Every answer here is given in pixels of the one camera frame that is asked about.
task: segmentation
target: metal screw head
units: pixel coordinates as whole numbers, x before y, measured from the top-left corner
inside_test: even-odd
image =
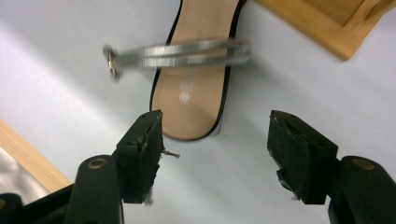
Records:
[[[3,210],[7,205],[6,200],[0,199],[0,211]]]
[[[90,163],[88,163],[88,167],[90,169],[99,169],[104,167],[107,164],[107,160],[105,159],[96,159],[93,161],[90,161]]]
[[[352,160],[353,164],[355,164],[356,166],[358,166],[359,168],[363,169],[363,170],[374,170],[375,166],[370,163],[367,160],[362,160],[362,159],[354,159]]]
[[[103,53],[107,58],[108,68],[110,69],[111,77],[113,78],[113,80],[119,81],[121,77],[121,72],[117,70],[117,66],[115,63],[115,58],[117,57],[117,54],[110,46],[105,46],[103,48]]]

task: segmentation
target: wooden tray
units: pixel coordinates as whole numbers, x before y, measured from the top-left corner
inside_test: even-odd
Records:
[[[2,120],[0,147],[49,192],[71,185],[67,177]]]
[[[256,0],[342,60],[350,59],[396,0]]]

